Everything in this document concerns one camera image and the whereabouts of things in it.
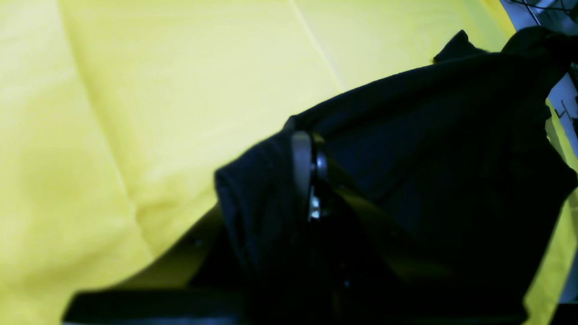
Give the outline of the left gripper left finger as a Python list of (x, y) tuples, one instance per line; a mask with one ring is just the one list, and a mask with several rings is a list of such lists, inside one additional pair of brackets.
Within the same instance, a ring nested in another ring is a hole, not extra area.
[(159, 259), (115, 286), (77, 294), (66, 325), (245, 325), (243, 275), (219, 205)]

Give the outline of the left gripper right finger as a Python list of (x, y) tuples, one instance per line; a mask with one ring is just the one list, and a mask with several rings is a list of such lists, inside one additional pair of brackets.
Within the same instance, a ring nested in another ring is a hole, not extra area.
[(368, 200), (327, 152), (316, 133), (291, 138), (294, 183), (314, 237), (345, 279), (390, 276), (442, 280), (452, 270), (419, 247), (379, 206)]

